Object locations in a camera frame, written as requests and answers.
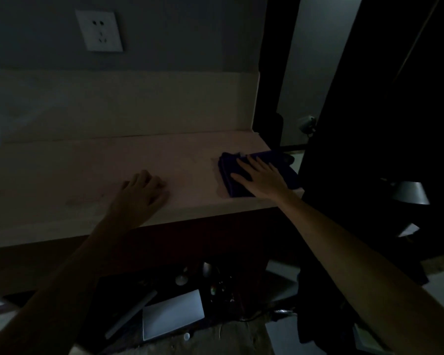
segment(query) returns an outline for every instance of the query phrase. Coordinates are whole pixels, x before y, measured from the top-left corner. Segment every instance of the forearm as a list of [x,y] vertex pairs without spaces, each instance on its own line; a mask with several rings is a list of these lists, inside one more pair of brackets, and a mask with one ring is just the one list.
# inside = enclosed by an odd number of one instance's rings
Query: forearm
[[122,233],[104,219],[0,332],[0,354],[68,354],[89,309],[101,264]]
[[420,286],[293,193],[277,203],[349,303],[387,345],[398,354],[429,354],[441,344],[444,353],[444,309]]

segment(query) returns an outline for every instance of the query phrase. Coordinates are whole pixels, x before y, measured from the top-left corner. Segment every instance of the blue cleaning rag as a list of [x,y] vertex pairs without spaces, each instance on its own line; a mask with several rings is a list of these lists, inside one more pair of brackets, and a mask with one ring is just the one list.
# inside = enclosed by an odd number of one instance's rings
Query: blue cleaning rag
[[[284,161],[283,154],[274,150],[269,150],[261,153],[251,154],[253,158],[260,157],[266,164],[271,163],[278,168],[281,176],[283,177],[286,185],[289,189],[298,189],[301,187],[296,172]],[[240,158],[243,162],[249,164],[247,157],[241,157],[240,154],[222,153],[219,158],[219,171],[222,175],[223,182],[230,197],[253,197],[244,186],[233,180],[230,177],[230,173],[238,173],[248,180],[251,180],[250,175],[239,166],[237,158]]]

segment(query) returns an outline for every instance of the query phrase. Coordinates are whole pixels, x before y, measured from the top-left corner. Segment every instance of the person's left arm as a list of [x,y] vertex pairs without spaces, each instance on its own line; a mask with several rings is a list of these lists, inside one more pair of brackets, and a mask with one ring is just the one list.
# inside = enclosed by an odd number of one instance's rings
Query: person's left arm
[[84,322],[101,264],[119,239],[148,220],[166,202],[159,177],[147,171],[125,182],[104,219],[0,331],[0,354],[65,354]]

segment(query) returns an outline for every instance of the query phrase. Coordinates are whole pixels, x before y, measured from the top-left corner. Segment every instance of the person's left hand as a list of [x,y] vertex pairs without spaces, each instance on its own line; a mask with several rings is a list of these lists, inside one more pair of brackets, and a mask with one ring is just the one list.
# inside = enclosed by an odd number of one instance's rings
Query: person's left hand
[[160,177],[142,170],[130,182],[124,182],[110,205],[107,218],[125,231],[142,225],[167,201],[169,192],[163,190],[165,186]]

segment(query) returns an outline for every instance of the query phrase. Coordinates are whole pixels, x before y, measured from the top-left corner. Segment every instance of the person's right arm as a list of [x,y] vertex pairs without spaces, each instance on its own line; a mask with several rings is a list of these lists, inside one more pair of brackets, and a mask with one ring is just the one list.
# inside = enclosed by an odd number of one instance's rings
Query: person's right arm
[[231,176],[293,222],[347,301],[396,354],[444,354],[444,308],[378,252],[290,191],[260,159]]

